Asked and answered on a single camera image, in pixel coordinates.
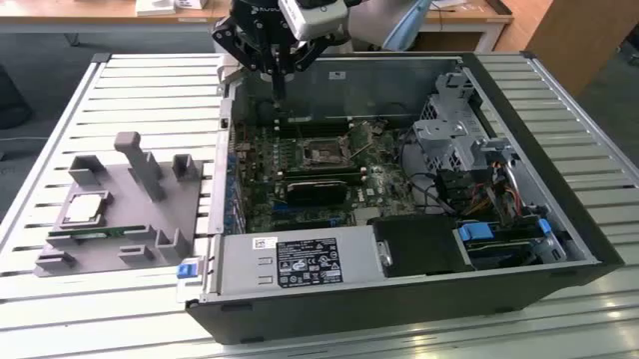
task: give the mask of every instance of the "white box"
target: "white box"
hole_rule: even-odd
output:
[[[172,0],[136,0],[137,16],[169,15],[172,13],[176,13]]]
[[[176,6],[180,9],[201,9],[208,0],[176,0]]]

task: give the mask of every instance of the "white slatted platform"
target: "white slatted platform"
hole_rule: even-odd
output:
[[[208,211],[220,57],[114,55],[89,67],[0,227],[0,358],[630,358],[639,350],[636,177],[536,65],[518,55],[481,61],[602,225],[628,263],[622,269],[517,313],[236,347],[216,344],[181,312],[174,268],[34,277],[34,257],[70,183],[65,169],[77,154],[121,163],[110,150],[117,131],[145,134],[141,145],[157,161],[182,152],[208,161],[200,215]],[[205,219],[197,219],[198,234]],[[196,251],[202,245],[197,240]]]

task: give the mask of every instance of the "warning label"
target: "warning label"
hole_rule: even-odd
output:
[[[276,247],[281,288],[342,282],[334,238],[277,242]]]

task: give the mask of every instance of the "table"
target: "table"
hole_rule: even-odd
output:
[[[141,146],[157,161],[189,152],[208,161],[204,175],[214,173],[221,56],[113,55],[108,63],[89,65],[0,224],[2,357],[629,358],[639,349],[639,210],[636,201],[617,191],[639,183],[636,169],[537,61],[520,55],[478,59],[570,188],[609,201],[588,210],[605,225],[626,263],[622,269],[560,290],[518,312],[245,346],[214,343],[184,313],[172,267],[34,277],[33,261],[72,182],[65,168],[74,155],[94,153],[104,164],[124,163],[110,150],[113,136],[138,131]],[[502,133],[489,109],[484,112]],[[216,181],[205,178],[197,233],[206,233]],[[196,255],[208,253],[201,240]]]
[[[228,15],[228,0],[208,0],[202,10],[176,9],[172,15],[136,16],[134,0],[4,0],[0,1],[0,33],[114,31],[208,31]],[[493,48],[509,15],[498,15],[485,0],[430,11],[420,31],[477,32],[477,51]]]

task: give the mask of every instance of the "blue tab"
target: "blue tab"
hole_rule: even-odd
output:
[[[538,227],[541,228],[542,234],[545,235],[550,234],[552,228],[549,227],[548,221],[544,218],[541,218],[537,223],[538,223]]]
[[[466,223],[461,228],[468,232],[469,240],[493,238],[492,230],[485,222]]]
[[[458,237],[461,237],[461,241],[465,242],[466,240],[470,239],[470,234],[468,233],[466,229],[464,227],[458,228]]]
[[[177,266],[177,279],[197,277],[197,263],[182,263]]]

